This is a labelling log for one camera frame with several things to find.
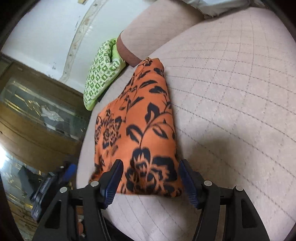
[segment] sofa cushion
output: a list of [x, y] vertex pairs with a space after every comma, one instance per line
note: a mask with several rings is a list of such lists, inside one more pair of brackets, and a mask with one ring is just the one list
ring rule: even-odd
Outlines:
[[120, 56], [135, 67], [173, 37], [201, 22], [203, 14], [179, 0], [158, 0], [119, 35]]
[[[270, 10], [249, 8], [199, 23], [150, 56], [165, 68], [180, 158], [219, 186], [242, 186], [270, 239], [284, 240], [296, 221], [296, 43], [286, 27]], [[93, 157], [81, 157], [78, 175], [86, 162]], [[200, 214], [186, 196], [122, 194], [104, 213], [136, 241], [192, 240]]]

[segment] black floral pattern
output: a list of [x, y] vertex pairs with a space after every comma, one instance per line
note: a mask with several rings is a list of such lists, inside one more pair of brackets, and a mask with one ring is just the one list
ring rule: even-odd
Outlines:
[[169, 183], [177, 180], [174, 161], [170, 157], [155, 156], [151, 161], [148, 148], [137, 148], [133, 151], [130, 167], [125, 173], [126, 188], [137, 194], [159, 194], [171, 196], [175, 188]]
[[[118, 142], [121, 135], [124, 140]], [[158, 59], [148, 58], [96, 119], [92, 180], [121, 158], [126, 166], [118, 187], [121, 193], [179, 196], [182, 185], [176, 172], [175, 138], [164, 68]]]

